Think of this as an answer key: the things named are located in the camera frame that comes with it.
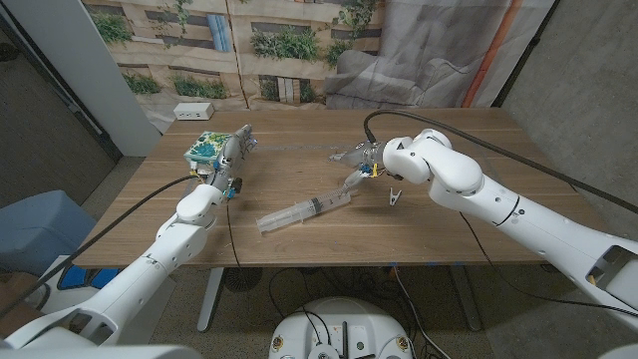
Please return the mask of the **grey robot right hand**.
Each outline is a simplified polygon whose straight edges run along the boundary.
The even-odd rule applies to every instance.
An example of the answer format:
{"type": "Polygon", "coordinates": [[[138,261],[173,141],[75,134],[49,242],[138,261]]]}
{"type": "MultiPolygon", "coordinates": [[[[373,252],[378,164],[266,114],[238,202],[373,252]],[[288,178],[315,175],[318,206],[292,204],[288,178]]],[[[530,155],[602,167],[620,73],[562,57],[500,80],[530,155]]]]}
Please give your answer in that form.
{"type": "Polygon", "coordinates": [[[350,151],[334,154],[328,158],[329,162],[354,169],[344,180],[342,193],[354,192],[363,180],[376,178],[386,171],[383,163],[385,145],[385,142],[365,142],[350,151]]]}

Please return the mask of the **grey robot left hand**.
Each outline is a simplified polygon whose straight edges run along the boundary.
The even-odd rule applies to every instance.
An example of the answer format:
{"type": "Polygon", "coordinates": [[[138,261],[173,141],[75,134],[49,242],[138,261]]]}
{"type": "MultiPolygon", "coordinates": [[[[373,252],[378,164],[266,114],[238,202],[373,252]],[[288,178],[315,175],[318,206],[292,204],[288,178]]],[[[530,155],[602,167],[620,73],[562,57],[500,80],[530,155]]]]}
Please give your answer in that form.
{"type": "Polygon", "coordinates": [[[228,197],[233,182],[247,155],[256,147],[257,140],[252,135],[252,126],[244,125],[230,135],[217,157],[218,167],[211,185],[219,189],[223,197],[228,197]]]}

